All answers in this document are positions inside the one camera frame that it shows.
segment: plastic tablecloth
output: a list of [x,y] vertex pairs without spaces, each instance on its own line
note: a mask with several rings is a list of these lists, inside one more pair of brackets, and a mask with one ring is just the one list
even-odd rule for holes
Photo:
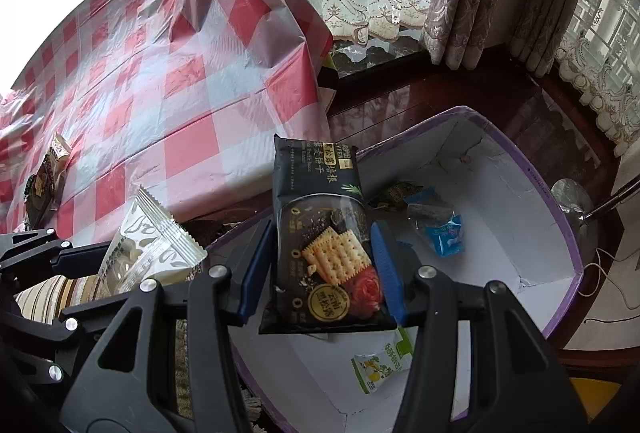
[[75,245],[111,238],[138,185],[178,220],[267,190],[273,134],[329,139],[331,44],[307,0],[85,0],[0,103],[0,232],[55,132],[73,152],[50,225]]

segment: metal stand base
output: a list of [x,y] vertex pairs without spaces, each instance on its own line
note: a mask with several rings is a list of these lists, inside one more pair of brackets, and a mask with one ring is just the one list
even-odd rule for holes
[[587,191],[575,180],[563,178],[554,184],[551,194],[569,220],[575,241],[578,242],[582,264],[591,263],[598,246],[598,223],[595,220],[580,220],[581,216],[593,211],[593,202]]

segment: wooden floor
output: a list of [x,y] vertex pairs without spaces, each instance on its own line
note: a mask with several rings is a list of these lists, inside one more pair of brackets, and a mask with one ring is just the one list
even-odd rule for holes
[[[497,54],[474,71],[421,66],[414,58],[395,71],[369,72],[338,90],[328,114],[336,142],[366,148],[447,108],[466,105],[507,134],[549,186],[572,178],[596,204],[610,194],[618,169],[613,143],[555,70],[535,82],[519,63]],[[622,236],[617,213],[609,214],[602,227],[599,245],[614,253]],[[586,273],[582,290],[591,291],[596,279],[593,270]],[[554,346],[566,344],[591,301],[576,297],[550,339]]]

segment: red flower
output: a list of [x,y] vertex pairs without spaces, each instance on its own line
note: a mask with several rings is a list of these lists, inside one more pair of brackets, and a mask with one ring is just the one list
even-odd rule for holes
[[344,284],[351,304],[349,314],[360,319],[368,319],[380,310],[382,291],[376,269],[369,266]]

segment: blue gripper pad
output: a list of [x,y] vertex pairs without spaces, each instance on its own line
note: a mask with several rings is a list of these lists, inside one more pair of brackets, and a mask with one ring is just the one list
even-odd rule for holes
[[386,306],[396,322],[404,326],[408,318],[404,304],[404,269],[397,264],[401,261],[399,246],[384,220],[377,220],[371,226],[371,251],[382,283]]
[[262,234],[262,238],[255,249],[254,256],[242,280],[242,298],[238,309],[238,317],[242,324],[255,314],[260,301],[264,280],[271,267],[273,258],[278,254],[278,235],[276,226],[271,220]]

